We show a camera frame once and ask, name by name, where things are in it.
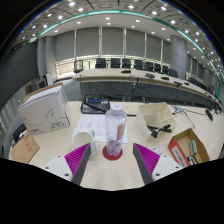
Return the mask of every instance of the green ceiling trim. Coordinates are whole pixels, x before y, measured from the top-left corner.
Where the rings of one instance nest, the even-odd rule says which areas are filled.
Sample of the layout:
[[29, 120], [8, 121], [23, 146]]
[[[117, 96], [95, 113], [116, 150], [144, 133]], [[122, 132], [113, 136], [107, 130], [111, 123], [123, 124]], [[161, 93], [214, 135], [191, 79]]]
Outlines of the green ceiling trim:
[[[146, 16], [144, 15], [143, 13], [141, 12], [133, 12], [133, 11], [129, 11], [129, 10], [120, 10], [120, 9], [107, 9], [107, 10], [94, 10], [94, 11], [91, 11], [91, 12], [86, 12], [86, 13], [82, 13], [82, 14], [79, 14], [79, 15], [76, 15], [76, 16], [73, 16], [72, 18], [70, 19], [67, 19], [67, 20], [64, 20], [64, 21], [61, 21], [61, 22], [58, 22], [56, 24], [54, 24], [53, 26], [50, 26], [48, 29], [44, 30], [43, 32], [41, 32], [38, 37], [41, 37], [43, 36], [45, 33], [47, 33], [48, 31], [54, 29], [55, 27], [63, 24], [63, 23], [67, 23], [69, 21], [72, 21], [72, 20], [75, 20], [75, 19], [79, 19], [79, 18], [82, 18], [82, 17], [86, 17], [86, 16], [92, 16], [92, 15], [100, 15], [100, 14], [108, 14], [108, 13], [114, 13], [114, 14], [126, 14], [126, 15], [135, 15], [135, 16], [140, 16], [140, 17], [143, 17], [143, 18], [147, 18], [147, 19], [151, 19], [151, 20], [154, 20], [154, 21], [157, 21], [157, 22], [160, 22], [160, 23], [163, 23], [165, 24], [166, 26], [169, 26], [170, 28], [176, 30], [178, 33], [180, 33], [181, 35], [183, 35], [184, 37], [186, 37], [189, 41], [191, 41], [201, 52], [202, 54], [209, 60], [209, 58], [207, 57], [207, 55], [205, 54], [205, 52], [197, 45], [197, 43], [194, 42], [193, 39], [191, 39], [189, 36], [187, 36], [183, 31], [179, 30], [177, 27], [169, 24], [168, 22], [164, 21], [164, 20], [161, 20], [161, 19], [158, 19], [158, 18], [153, 18], [153, 17], [149, 17], [149, 16]], [[217, 70], [215, 69], [215, 66], [213, 65], [213, 63], [209, 60], [211, 66], [213, 67], [213, 69], [215, 70], [216, 72], [216, 75], [218, 76], [219, 78], [219, 81], [221, 81], [221, 78], [217, 72]]]

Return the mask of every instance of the white cup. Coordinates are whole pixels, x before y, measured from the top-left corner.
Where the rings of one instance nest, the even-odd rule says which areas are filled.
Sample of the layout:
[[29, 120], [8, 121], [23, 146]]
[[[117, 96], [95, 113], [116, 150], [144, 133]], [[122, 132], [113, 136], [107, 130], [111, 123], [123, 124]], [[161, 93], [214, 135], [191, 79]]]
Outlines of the white cup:
[[79, 148], [85, 144], [91, 144], [91, 154], [89, 159], [96, 155], [96, 144], [94, 141], [95, 132], [93, 130], [81, 131], [72, 138], [72, 144], [75, 148]]

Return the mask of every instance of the wall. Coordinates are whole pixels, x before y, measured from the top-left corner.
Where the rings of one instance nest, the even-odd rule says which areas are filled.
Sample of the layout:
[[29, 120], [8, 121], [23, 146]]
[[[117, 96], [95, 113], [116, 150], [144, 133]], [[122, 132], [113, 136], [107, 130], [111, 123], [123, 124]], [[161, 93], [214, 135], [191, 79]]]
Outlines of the wall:
[[0, 110], [23, 85], [38, 77], [37, 42], [20, 46], [7, 56], [0, 67]]

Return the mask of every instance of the clear plastic container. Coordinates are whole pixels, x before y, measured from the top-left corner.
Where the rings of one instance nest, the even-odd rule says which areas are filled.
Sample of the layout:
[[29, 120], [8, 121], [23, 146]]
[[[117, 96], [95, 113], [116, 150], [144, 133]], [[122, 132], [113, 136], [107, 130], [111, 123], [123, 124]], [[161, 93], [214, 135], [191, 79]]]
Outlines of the clear plastic container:
[[110, 156], [120, 154], [127, 115], [121, 104], [112, 104], [106, 112], [107, 153]]

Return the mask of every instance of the cardboard box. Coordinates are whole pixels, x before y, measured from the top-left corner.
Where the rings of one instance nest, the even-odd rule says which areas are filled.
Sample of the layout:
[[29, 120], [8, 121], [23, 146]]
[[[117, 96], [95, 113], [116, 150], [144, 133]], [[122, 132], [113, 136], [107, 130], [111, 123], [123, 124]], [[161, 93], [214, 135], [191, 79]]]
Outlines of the cardboard box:
[[[154, 137], [151, 136], [151, 132], [148, 130], [147, 125], [161, 128], [170, 124], [170, 129], [176, 127], [176, 121], [165, 102], [139, 106], [135, 123], [147, 142], [154, 139]], [[167, 133], [159, 132], [157, 138], [163, 134]]]
[[21, 138], [12, 148], [11, 157], [20, 163], [29, 163], [35, 153], [40, 149], [32, 135]]
[[198, 162], [204, 163], [204, 162], [210, 161], [210, 158], [209, 158], [209, 155], [207, 153], [205, 146], [200, 141], [200, 139], [197, 137], [197, 135], [194, 133], [192, 128], [189, 128], [189, 129], [173, 136], [169, 143], [169, 146], [168, 146], [169, 150], [170, 150], [170, 146], [172, 144], [173, 139], [175, 139], [177, 141], [177, 143], [179, 144], [181, 150], [183, 151], [183, 153], [186, 157], [191, 156], [190, 140], [195, 140], [196, 145], [197, 145], [197, 150], [198, 150], [198, 153], [195, 157], [198, 160]]
[[35, 136], [70, 126], [63, 83], [44, 87], [27, 95], [18, 107], [27, 130]]

